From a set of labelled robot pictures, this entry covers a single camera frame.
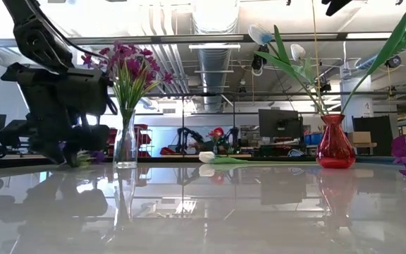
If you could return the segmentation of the blue flexible duct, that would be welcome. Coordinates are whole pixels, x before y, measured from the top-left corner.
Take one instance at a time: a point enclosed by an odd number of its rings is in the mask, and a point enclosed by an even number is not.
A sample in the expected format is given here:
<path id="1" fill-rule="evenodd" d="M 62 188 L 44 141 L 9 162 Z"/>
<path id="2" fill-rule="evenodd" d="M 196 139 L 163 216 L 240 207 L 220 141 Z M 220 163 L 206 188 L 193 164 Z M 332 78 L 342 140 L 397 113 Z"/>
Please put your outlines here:
<path id="1" fill-rule="evenodd" d="M 400 47 L 398 50 L 396 50 L 392 55 L 391 58 L 398 56 L 399 54 L 406 52 L 406 45 L 404 47 Z M 375 62 L 377 57 L 377 54 L 369 57 L 368 59 L 360 59 L 355 63 L 355 68 L 357 70 L 367 70 L 369 69 L 372 64 Z"/>

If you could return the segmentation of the clear glass vase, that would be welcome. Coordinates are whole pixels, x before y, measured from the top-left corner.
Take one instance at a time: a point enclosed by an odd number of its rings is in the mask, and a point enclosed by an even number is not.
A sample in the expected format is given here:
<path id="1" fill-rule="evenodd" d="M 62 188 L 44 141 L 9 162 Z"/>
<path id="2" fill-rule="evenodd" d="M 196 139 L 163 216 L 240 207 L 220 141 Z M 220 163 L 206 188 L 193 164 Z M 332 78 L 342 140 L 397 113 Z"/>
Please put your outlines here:
<path id="1" fill-rule="evenodd" d="M 121 113 L 123 126 L 117 130 L 113 166 L 119 169 L 131 169 L 137 166 L 138 146 L 134 126 L 135 110 L 124 109 Z"/>

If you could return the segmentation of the red glass vase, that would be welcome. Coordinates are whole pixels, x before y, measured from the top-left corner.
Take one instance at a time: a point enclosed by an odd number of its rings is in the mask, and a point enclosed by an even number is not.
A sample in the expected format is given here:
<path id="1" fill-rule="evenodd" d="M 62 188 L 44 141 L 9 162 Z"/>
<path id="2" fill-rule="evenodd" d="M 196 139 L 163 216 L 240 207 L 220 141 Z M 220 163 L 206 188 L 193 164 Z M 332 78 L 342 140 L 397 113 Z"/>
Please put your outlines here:
<path id="1" fill-rule="evenodd" d="M 325 123 L 321 142 L 316 148 L 316 161 L 327 169 L 348 169 L 356 160 L 356 154 L 351 146 L 341 123 L 345 116 L 329 114 L 321 117 Z"/>

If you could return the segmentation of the ceiling strip light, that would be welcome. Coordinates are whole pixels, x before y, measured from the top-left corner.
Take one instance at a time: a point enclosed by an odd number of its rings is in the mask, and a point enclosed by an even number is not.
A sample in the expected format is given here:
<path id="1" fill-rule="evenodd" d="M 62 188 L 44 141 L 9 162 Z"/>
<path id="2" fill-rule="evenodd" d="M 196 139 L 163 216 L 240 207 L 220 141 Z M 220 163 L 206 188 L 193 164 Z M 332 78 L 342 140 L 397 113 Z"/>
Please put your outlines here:
<path id="1" fill-rule="evenodd" d="M 240 49 L 239 44 L 191 44 L 189 49 Z"/>

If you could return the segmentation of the black background rig frame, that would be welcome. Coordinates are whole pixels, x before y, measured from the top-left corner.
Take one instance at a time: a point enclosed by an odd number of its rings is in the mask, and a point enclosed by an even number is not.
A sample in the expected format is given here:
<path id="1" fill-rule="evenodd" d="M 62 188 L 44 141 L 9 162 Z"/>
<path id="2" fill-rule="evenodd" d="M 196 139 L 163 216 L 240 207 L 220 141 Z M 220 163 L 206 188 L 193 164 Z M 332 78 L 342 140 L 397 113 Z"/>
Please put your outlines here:
<path id="1" fill-rule="evenodd" d="M 163 147 L 176 145 L 177 130 L 182 127 L 199 133 L 205 141 L 213 129 L 220 127 L 225 132 L 233 127 L 233 117 L 229 115 L 201 115 L 195 112 L 196 105 L 188 99 L 142 99 L 135 107 L 135 123 L 147 126 L 146 134 L 151 142 L 142 145 L 151 157 L 160 157 Z"/>

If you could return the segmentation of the blue bin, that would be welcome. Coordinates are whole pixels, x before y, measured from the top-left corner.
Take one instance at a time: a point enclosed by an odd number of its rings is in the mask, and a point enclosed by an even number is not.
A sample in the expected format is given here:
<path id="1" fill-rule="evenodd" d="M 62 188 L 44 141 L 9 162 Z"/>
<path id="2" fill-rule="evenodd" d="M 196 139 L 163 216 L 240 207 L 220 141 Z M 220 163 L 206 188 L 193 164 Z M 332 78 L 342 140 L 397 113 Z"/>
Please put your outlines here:
<path id="1" fill-rule="evenodd" d="M 318 145 L 323 137 L 323 133 L 311 133 L 304 136 L 304 143 L 306 145 Z"/>

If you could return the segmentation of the person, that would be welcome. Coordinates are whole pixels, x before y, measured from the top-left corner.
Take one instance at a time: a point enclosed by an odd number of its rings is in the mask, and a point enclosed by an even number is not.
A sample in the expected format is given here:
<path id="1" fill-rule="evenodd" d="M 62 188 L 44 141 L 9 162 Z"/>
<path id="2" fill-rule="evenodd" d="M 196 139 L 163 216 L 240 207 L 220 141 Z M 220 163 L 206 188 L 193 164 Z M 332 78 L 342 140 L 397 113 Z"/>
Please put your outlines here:
<path id="1" fill-rule="evenodd" d="M 228 135 L 224 133 L 222 127 L 217 127 L 211 130 L 208 133 L 207 137 L 210 138 L 212 141 L 212 149 L 215 154 L 224 155 L 228 153 Z"/>

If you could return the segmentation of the overhead frame bar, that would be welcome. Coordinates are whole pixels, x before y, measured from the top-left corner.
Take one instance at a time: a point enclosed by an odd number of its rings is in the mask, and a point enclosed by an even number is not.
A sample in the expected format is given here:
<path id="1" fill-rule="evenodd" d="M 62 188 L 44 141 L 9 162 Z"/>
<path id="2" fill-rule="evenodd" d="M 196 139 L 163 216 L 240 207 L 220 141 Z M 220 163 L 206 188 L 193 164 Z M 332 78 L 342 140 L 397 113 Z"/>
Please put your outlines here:
<path id="1" fill-rule="evenodd" d="M 337 32 L 318 33 L 319 42 L 342 41 L 385 41 L 391 32 Z M 312 33 L 283 33 L 283 42 L 311 42 Z M 196 43 L 248 43 L 253 39 L 248 34 L 213 34 L 213 35 L 148 35 L 129 37 L 73 37 L 69 40 L 82 46 L 112 44 L 115 41 L 128 44 L 196 44 Z M 17 47 L 14 39 L 0 39 L 0 47 Z"/>

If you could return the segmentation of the silver ceiling duct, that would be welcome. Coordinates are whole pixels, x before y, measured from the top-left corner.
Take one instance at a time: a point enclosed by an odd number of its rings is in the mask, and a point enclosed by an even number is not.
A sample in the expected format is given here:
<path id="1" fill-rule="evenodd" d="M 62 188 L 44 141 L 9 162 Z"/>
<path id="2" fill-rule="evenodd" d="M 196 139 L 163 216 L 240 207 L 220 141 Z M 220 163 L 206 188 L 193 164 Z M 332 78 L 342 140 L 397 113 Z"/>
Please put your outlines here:
<path id="1" fill-rule="evenodd" d="M 197 35 L 234 34 L 238 26 L 239 0 L 195 0 L 192 12 L 193 30 Z M 213 97 L 203 98 L 205 112 L 223 109 L 220 94 L 228 75 L 231 49 L 198 49 L 203 92 Z"/>

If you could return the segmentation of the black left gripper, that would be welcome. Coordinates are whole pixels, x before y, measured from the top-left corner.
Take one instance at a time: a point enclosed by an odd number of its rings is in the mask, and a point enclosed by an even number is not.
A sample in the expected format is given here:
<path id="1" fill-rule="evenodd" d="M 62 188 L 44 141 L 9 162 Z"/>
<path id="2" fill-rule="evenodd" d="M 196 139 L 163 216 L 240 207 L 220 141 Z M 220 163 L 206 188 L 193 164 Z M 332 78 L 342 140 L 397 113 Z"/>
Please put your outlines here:
<path id="1" fill-rule="evenodd" d="M 107 125 L 77 125 L 82 115 L 101 116 L 109 106 L 109 77 L 97 69 L 69 68 L 64 73 L 11 64 L 1 76 L 18 84 L 27 104 L 25 118 L 33 134 L 30 149 L 55 164 L 77 166 L 78 150 L 105 150 Z M 65 125 L 61 121 L 70 121 Z"/>

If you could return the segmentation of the dark violet artificial flower bunch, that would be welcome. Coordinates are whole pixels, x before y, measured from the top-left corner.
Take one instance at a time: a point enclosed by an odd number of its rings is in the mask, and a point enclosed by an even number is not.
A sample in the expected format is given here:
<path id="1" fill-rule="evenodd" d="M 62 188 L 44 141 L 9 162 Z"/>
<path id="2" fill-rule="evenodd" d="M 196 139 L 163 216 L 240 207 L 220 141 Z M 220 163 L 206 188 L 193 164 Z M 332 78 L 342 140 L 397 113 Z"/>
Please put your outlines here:
<path id="1" fill-rule="evenodd" d="M 100 150 L 79 150 L 73 151 L 67 148 L 67 143 L 61 143 L 59 145 L 65 159 L 64 164 L 70 167 L 86 168 L 91 164 L 100 164 L 105 160 L 105 153 Z"/>

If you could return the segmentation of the cardboard box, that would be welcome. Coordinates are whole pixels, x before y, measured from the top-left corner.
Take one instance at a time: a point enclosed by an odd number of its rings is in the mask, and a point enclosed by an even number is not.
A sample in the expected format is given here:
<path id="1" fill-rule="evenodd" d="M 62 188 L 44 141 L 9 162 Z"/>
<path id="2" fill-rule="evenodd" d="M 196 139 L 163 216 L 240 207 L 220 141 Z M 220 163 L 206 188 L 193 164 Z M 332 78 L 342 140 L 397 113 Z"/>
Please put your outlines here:
<path id="1" fill-rule="evenodd" d="M 347 134 L 348 140 L 352 144 L 371 143 L 371 133 L 369 131 L 354 131 Z"/>

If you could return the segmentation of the black panel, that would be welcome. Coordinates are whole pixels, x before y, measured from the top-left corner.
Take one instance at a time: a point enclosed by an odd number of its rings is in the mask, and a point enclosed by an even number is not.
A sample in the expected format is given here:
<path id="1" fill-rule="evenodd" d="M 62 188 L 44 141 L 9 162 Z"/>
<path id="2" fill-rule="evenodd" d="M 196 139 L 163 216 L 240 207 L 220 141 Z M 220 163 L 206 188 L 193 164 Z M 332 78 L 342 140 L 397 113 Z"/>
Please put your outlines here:
<path id="1" fill-rule="evenodd" d="M 376 143 L 374 155 L 391 156 L 393 133 L 389 116 L 352 118 L 354 131 L 367 131 L 371 134 L 371 141 Z"/>

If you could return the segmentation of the red bin shelf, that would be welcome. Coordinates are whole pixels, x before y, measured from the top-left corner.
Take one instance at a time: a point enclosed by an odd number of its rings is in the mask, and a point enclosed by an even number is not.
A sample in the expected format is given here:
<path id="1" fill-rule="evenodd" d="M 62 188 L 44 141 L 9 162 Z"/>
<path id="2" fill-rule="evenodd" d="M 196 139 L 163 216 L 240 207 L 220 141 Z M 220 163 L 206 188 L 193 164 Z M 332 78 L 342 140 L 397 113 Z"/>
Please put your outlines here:
<path id="1" fill-rule="evenodd" d="M 151 157 L 152 153 L 152 130 L 146 124 L 135 124 L 137 138 L 138 157 Z"/>

